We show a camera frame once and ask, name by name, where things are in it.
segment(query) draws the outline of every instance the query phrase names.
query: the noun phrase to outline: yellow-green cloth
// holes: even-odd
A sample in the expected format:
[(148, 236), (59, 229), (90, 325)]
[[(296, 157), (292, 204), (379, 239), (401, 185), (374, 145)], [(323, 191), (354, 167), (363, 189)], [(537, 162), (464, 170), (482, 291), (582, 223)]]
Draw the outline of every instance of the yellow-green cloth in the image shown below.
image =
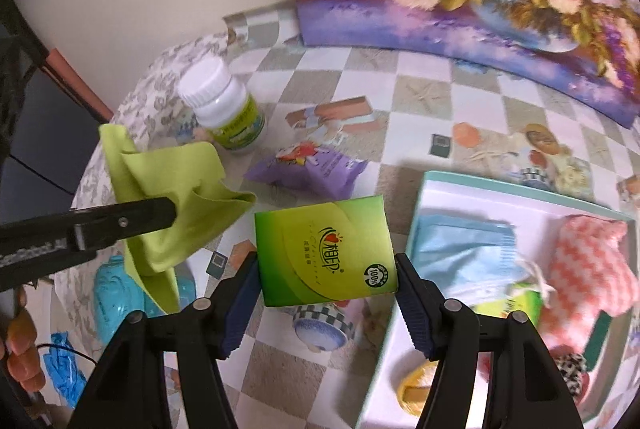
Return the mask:
[(222, 183), (225, 170), (216, 148), (195, 142), (139, 153), (124, 126), (105, 124), (100, 139), (118, 203), (169, 197), (174, 224), (126, 240), (124, 265), (165, 312), (179, 310), (174, 266), (222, 234), (255, 202)]

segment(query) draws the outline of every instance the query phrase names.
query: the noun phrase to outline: green tissue pack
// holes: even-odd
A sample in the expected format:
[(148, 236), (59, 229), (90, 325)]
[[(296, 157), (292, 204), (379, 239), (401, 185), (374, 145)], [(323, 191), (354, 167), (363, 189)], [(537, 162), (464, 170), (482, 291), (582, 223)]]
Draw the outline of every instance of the green tissue pack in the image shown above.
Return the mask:
[(266, 306), (395, 292), (398, 276), (382, 196), (255, 215)]
[(511, 288), (509, 297), (489, 303), (481, 303), (474, 306), (472, 310), (477, 314), (502, 317), (503, 319), (515, 310), (522, 310), (529, 316), (533, 326), (537, 326), (543, 306), (544, 303), (539, 292), (530, 289), (529, 284), (516, 283)]

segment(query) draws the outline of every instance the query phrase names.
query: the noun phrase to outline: tissue packet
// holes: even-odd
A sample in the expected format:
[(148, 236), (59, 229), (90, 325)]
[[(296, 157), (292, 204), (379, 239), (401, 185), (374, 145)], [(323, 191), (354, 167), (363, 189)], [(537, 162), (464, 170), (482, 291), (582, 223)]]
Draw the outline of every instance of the tissue packet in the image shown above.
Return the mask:
[(398, 275), (382, 196), (255, 214), (266, 306), (393, 293)]
[(258, 162), (244, 177), (254, 182), (312, 191), (330, 200), (346, 200), (351, 198), (355, 180), (367, 164), (305, 141)]

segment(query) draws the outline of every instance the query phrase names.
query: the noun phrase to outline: finger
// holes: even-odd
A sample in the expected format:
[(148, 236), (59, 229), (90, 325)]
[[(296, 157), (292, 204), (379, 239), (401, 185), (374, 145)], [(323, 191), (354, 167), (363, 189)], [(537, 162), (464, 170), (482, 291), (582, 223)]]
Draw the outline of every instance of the finger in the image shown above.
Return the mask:
[(6, 346), (12, 353), (21, 355), (33, 346), (37, 336), (38, 332), (36, 332), (36, 327), (29, 312), (23, 308), (9, 324)]
[(45, 379), (44, 373), (41, 371), (32, 379), (22, 381), (20, 385), (27, 393), (36, 393), (44, 387), (46, 382), (47, 379)]
[(12, 353), (6, 361), (6, 367), (11, 376), (18, 382), (32, 379), (42, 371), (40, 354), (34, 346), (31, 346), (21, 355)]
[(23, 286), (18, 288), (18, 304), (20, 305), (20, 308), (27, 306), (27, 292), (24, 290)]

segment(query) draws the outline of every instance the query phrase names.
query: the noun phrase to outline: pink knitted toy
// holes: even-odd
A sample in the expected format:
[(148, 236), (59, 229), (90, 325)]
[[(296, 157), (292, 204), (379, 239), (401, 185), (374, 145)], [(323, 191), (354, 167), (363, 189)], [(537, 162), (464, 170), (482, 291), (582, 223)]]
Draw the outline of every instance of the pink knitted toy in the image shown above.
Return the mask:
[(558, 294), (538, 324), (547, 348), (583, 353), (601, 310), (616, 317), (640, 300), (638, 278), (619, 248), (625, 234), (624, 221), (567, 218), (548, 273)]

